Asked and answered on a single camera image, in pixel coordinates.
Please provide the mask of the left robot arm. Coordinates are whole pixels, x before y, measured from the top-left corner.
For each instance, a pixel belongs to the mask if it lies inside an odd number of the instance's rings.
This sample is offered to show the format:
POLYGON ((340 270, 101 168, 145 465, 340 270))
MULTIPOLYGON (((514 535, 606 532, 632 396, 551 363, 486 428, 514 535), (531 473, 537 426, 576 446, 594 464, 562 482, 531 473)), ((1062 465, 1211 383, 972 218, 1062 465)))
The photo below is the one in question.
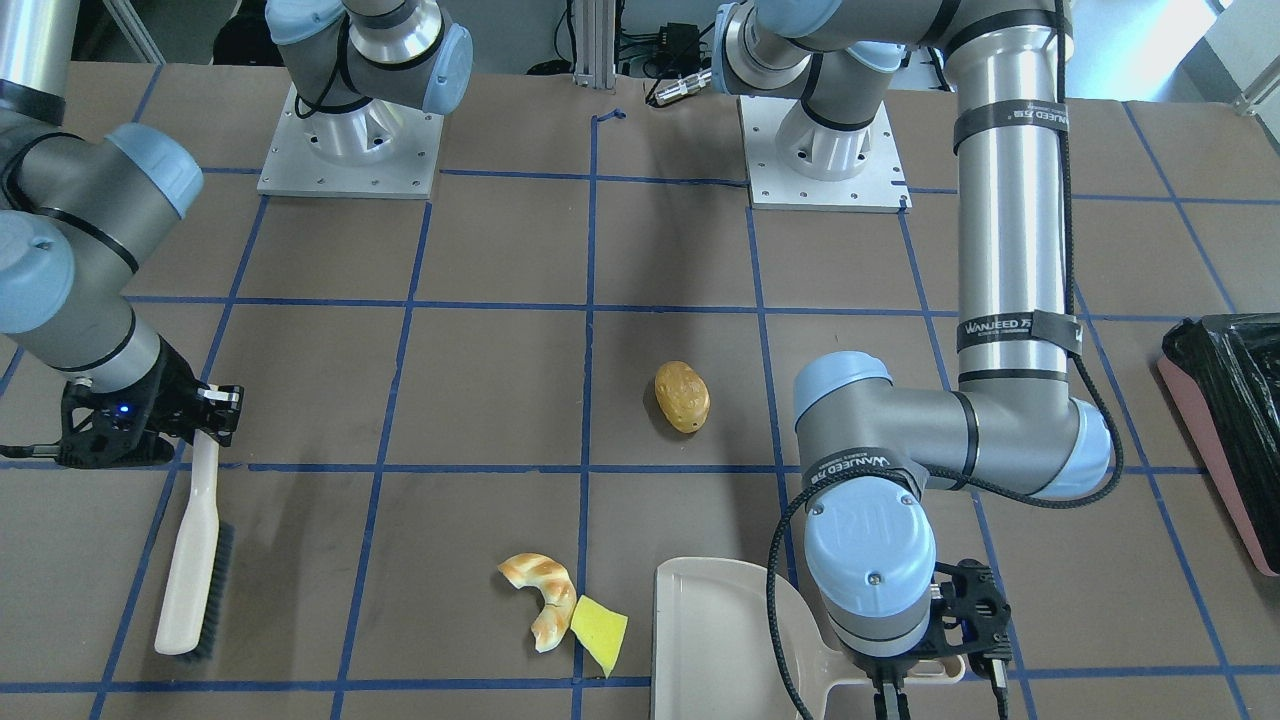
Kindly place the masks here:
POLYGON ((1065 1, 736 1, 716 15, 714 86, 795 97, 833 133, 864 131, 908 46, 934 47, 957 94, 959 265, 951 392, 897 386, 864 352, 827 354, 794 386, 803 489, 782 511, 765 570, 776 673, 794 712, 797 664, 785 656, 777 565, 797 514, 804 553, 829 623, 869 676, 879 719, 910 715, 905 683, 924 659, 979 657, 998 716, 1007 610, 980 619, 993 583, 975 562, 940 562, 927 487, 978 488, 1042 509, 1074 509, 1115 489, 1124 468, 1100 397, 1070 395, 1082 365, 1074 265, 1065 1))

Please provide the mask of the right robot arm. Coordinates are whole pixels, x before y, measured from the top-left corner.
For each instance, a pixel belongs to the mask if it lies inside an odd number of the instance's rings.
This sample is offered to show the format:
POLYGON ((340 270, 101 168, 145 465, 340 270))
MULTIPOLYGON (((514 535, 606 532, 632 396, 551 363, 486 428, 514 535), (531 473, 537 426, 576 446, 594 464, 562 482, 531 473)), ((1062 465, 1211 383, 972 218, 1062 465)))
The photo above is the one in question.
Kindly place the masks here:
MULTIPOLYGON (((6 445, 65 468, 170 462, 174 439, 227 447, 243 389, 211 386, 124 288, 204 187, 195 158, 136 122, 100 142, 64 129, 76 1, 3 4, 3 333, 65 380, 60 436, 6 445)), ((265 20, 323 147, 379 102, 445 115, 474 38, 435 1, 269 1, 265 20)))

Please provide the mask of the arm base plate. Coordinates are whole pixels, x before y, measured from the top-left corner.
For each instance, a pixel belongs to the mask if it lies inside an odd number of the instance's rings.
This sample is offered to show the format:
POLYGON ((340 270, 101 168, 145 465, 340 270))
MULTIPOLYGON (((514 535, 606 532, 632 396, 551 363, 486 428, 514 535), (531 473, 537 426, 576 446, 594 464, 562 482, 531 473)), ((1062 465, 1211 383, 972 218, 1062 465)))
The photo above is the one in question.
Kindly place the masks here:
POLYGON ((890 117, 861 129, 817 124, 797 100, 739 99, 751 205, 768 210, 899 213, 913 206, 890 117))
POLYGON ((374 100, 301 118, 289 88, 257 182, 266 196, 429 200, 445 118, 374 100))

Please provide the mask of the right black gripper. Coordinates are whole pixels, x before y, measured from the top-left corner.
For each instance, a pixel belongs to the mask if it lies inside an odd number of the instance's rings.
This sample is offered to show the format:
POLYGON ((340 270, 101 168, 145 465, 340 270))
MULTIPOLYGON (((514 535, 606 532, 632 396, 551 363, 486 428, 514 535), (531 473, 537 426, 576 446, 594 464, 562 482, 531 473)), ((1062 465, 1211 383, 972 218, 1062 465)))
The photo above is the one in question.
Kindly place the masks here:
POLYGON ((170 462, 175 447, 202 432, 230 447, 243 409, 242 386, 206 386, 165 341, 152 368, 124 389, 95 393, 72 383, 61 396, 55 460, 65 468, 145 468, 170 462))

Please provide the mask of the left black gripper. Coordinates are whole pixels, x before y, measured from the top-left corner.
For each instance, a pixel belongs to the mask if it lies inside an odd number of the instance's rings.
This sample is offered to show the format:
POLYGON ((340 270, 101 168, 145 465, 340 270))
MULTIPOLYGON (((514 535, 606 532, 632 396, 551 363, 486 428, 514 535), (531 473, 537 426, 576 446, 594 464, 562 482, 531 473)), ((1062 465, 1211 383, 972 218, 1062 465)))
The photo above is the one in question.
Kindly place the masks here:
POLYGON ((943 625, 915 625, 892 635, 884 628, 845 629, 845 648, 876 688, 876 720, 909 720, 908 688, 951 684, 951 648, 943 625))

